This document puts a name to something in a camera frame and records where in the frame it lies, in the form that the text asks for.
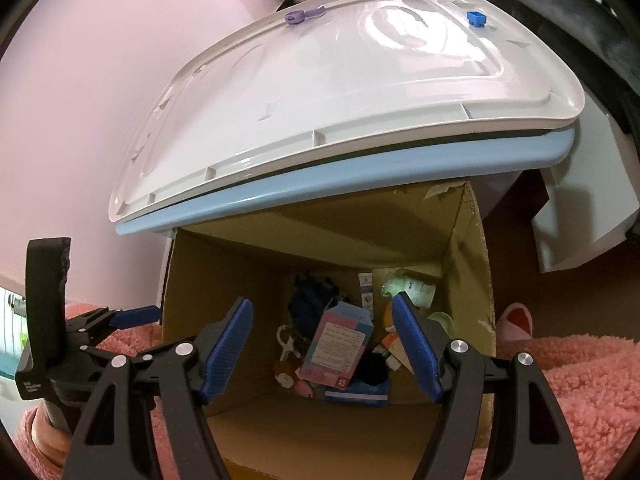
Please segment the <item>person left hand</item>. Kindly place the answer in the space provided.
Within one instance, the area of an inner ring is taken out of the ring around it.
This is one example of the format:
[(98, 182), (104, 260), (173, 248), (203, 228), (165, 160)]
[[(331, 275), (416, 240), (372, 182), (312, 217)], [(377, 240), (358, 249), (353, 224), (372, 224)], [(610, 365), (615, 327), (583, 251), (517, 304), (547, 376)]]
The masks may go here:
[(53, 426), (43, 402), (28, 411), (25, 420), (24, 434), (27, 442), (46, 464), (62, 469), (72, 444), (72, 436)]

